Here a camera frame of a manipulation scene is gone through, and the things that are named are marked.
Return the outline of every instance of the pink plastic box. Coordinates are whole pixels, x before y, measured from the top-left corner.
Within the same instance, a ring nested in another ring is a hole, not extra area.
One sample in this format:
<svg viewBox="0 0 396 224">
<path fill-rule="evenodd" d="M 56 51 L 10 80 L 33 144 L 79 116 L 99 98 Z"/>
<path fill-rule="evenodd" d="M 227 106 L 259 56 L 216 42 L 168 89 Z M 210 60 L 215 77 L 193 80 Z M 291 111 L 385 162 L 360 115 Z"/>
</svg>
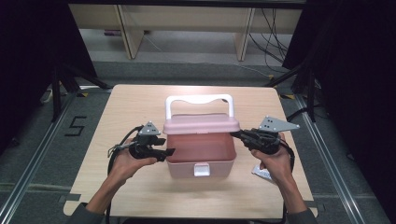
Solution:
<svg viewBox="0 0 396 224">
<path fill-rule="evenodd" d="M 207 104 L 217 99 L 228 103 L 228 114 L 172 116 L 171 104 L 174 101 Z M 167 134 L 167 147 L 176 149 L 173 156 L 166 158 L 171 176 L 227 176 L 236 158 L 229 133 L 240 130 L 239 121 L 233 117 L 233 97 L 229 94 L 169 96 L 165 107 L 163 132 Z"/>
</svg>

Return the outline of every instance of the black cable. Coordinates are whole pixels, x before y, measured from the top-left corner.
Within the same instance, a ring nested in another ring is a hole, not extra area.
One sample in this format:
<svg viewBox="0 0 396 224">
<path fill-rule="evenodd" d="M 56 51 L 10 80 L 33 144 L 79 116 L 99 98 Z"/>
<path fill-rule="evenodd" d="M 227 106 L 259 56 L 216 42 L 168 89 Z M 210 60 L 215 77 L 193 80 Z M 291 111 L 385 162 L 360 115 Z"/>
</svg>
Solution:
<svg viewBox="0 0 396 224">
<path fill-rule="evenodd" d="M 280 141 L 281 142 L 279 144 L 282 147 L 284 147 L 288 151 L 288 153 L 290 155 L 290 169 L 293 172 L 294 162 L 295 162 L 294 151 L 293 151 L 293 149 L 291 149 L 291 147 L 289 147 L 288 143 L 285 140 L 280 139 Z M 260 220 L 254 220 L 254 222 L 258 222 L 258 223 L 261 223 L 261 224 L 284 224 L 284 223 L 286 223 L 286 214 L 287 213 L 288 213 L 288 210 L 286 208 L 285 203 L 283 203 L 283 213 L 282 213 L 282 219 L 280 221 L 278 221 L 278 222 L 265 222 L 265 221 L 260 221 Z"/>
<path fill-rule="evenodd" d="M 262 35 L 262 38 L 265 40 L 265 42 L 269 42 L 268 39 L 267 39 L 267 37 L 264 36 L 264 34 L 261 34 L 261 35 Z M 273 44 L 273 43 L 271 43 L 271 42 L 270 42 L 270 45 L 271 45 L 272 47 L 274 47 L 274 48 L 278 48 L 278 49 L 282 49 L 282 50 L 287 50 L 287 49 L 283 49 L 282 47 L 277 46 L 277 45 L 275 45 L 275 44 Z"/>
<path fill-rule="evenodd" d="M 278 47 L 279 49 L 282 49 L 282 48 L 281 48 L 281 46 L 282 46 L 283 48 L 285 48 L 286 50 L 288 50 L 288 48 L 287 48 L 284 44 L 282 44 L 282 43 L 279 41 L 279 39 L 277 38 L 277 33 L 276 33 L 276 10 L 273 8 L 273 25 L 272 25 L 272 26 L 271 26 L 270 22 L 268 21 L 268 18 L 267 18 L 267 16 L 265 15 L 265 12 L 264 12 L 263 9 L 262 9 L 262 15 L 264 16 L 264 18 L 265 18 L 265 20 L 266 20 L 266 22 L 267 22 L 267 25 L 268 25 L 268 27 L 270 28 L 271 35 L 273 35 L 274 38 L 275 38 L 275 40 L 276 40 L 277 47 Z"/>
<path fill-rule="evenodd" d="M 253 38 L 253 36 L 251 34 L 249 34 L 249 35 L 250 35 L 250 38 L 253 41 L 253 43 L 257 46 L 257 48 L 264 51 L 266 54 L 270 55 L 271 57 L 276 59 L 278 62 L 283 63 L 282 59 L 279 59 L 278 57 L 276 57 L 276 55 L 271 53 L 270 51 L 268 51 L 268 49 L 263 48 L 259 43 L 257 43 L 257 41 Z"/>
<path fill-rule="evenodd" d="M 282 61 L 281 59 L 277 58 L 277 57 L 275 56 L 275 54 L 269 52 L 267 49 L 264 49 L 259 43 L 256 42 L 256 40 L 253 38 L 253 36 L 252 36 L 251 34 L 249 34 L 249 36 L 250 36 L 251 40 L 253 41 L 253 43 L 254 43 L 260 50 L 262 50 L 262 51 L 265 53 L 265 56 L 264 56 L 265 65 L 266 65 L 270 70 L 272 70 L 272 71 L 274 71 L 274 72 L 285 73 L 285 72 L 283 72 L 283 71 L 278 71 L 278 70 L 272 68 L 270 65 L 268 65 L 268 62 L 267 62 L 267 54 L 269 54 L 269 55 L 270 55 L 271 57 L 273 57 L 274 59 L 278 60 L 280 63 L 283 63 L 283 61 Z"/>
<path fill-rule="evenodd" d="M 323 105 L 322 105 L 322 104 L 317 104 L 317 105 L 314 105 L 314 108 L 315 108 L 315 107 L 321 107 L 321 106 L 323 106 Z M 290 116 L 288 116 L 288 117 L 286 118 L 286 120 L 287 120 L 288 122 L 291 122 L 291 121 L 292 121 L 295 117 L 297 117 L 299 114 L 304 113 L 304 112 L 306 112 L 306 111 L 308 111 L 308 107 L 301 108 L 301 109 L 297 110 L 296 112 L 292 113 Z"/>
<path fill-rule="evenodd" d="M 134 127 L 134 128 L 133 128 L 131 131 L 129 131 L 129 132 L 125 135 L 125 137 L 120 141 L 119 146 L 122 146 L 122 145 L 125 143 L 125 141 L 129 138 L 129 136 L 130 136 L 133 132 L 135 132 L 135 131 L 140 131 L 140 130 L 142 130 L 143 127 L 144 127 L 143 125 L 138 126 L 138 127 Z M 120 148 L 117 147 L 117 146 L 115 146 L 115 147 L 113 147 L 113 148 L 111 148 L 111 149 L 109 150 L 109 153 L 111 153 L 111 157 L 110 157 L 110 160 L 108 161 L 107 175 L 110 174 L 111 169 L 113 168 L 114 160 L 115 160 L 115 159 L 117 158 L 117 156 L 119 155 L 119 152 L 120 152 Z M 109 224 L 109 223 L 110 223 L 110 210 L 111 210 L 111 201 L 110 201 L 110 203 L 108 204 L 107 210 L 106 210 L 106 224 Z"/>
</svg>

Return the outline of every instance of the sleeve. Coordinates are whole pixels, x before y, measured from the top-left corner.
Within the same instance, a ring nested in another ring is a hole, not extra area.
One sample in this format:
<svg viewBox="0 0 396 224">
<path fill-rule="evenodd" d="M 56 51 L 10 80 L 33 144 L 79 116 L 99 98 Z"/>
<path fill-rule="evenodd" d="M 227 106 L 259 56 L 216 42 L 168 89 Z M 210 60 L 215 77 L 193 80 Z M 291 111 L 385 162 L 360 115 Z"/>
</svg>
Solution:
<svg viewBox="0 0 396 224">
<path fill-rule="evenodd" d="M 308 208 L 301 213 L 288 214 L 290 224 L 318 224 L 312 211 Z"/>
<path fill-rule="evenodd" d="M 72 216 L 67 220 L 66 224 L 72 224 L 72 223 L 100 224 L 103 220 L 104 215 L 99 215 L 88 211 L 85 208 L 86 205 L 87 205 L 86 203 L 81 203 L 73 212 Z"/>
</svg>

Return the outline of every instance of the box lid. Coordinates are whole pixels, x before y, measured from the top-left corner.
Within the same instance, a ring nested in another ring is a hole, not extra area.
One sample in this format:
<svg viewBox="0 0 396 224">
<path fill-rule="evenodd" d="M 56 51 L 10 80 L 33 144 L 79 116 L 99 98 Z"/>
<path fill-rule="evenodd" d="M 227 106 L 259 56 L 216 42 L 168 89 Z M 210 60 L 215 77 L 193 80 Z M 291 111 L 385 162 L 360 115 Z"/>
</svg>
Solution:
<svg viewBox="0 0 396 224">
<path fill-rule="evenodd" d="M 173 115 L 163 125 L 166 134 L 231 133 L 239 130 L 239 121 L 225 113 Z"/>
</svg>

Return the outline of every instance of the black backdrop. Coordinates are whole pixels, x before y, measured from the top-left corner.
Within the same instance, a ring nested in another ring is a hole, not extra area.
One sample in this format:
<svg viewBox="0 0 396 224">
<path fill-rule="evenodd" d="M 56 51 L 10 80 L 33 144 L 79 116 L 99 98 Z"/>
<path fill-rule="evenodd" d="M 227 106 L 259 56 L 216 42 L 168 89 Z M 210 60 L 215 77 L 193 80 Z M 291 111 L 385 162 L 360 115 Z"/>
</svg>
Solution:
<svg viewBox="0 0 396 224">
<path fill-rule="evenodd" d="M 39 105 L 60 63 L 96 77 L 67 4 L 1 0 L 0 155 Z"/>
<path fill-rule="evenodd" d="M 396 223 L 396 3 L 345 1 L 316 72 L 327 110 L 390 221 Z M 284 66 L 302 62 L 324 14 L 303 11 Z"/>
</svg>

